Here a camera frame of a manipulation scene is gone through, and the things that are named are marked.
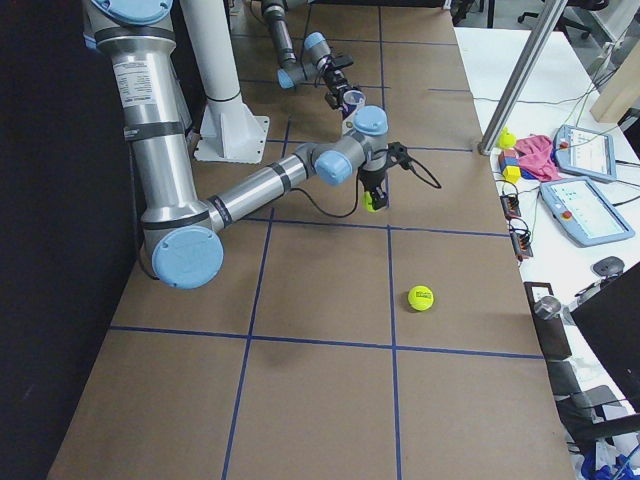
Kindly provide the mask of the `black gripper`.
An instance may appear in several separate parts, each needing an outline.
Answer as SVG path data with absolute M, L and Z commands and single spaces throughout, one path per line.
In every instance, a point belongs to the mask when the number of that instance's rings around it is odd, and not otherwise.
M 372 195 L 376 210 L 382 210 L 388 206 L 388 195 L 382 187 L 385 178 L 385 168 L 366 170 L 361 167 L 359 169 L 359 180 L 363 185 L 364 191 Z
M 363 92 L 357 86 L 350 86 L 349 81 L 341 70 L 326 70 L 323 80 L 329 92 L 325 100 L 333 110 L 343 110 L 343 96 L 362 96 Z

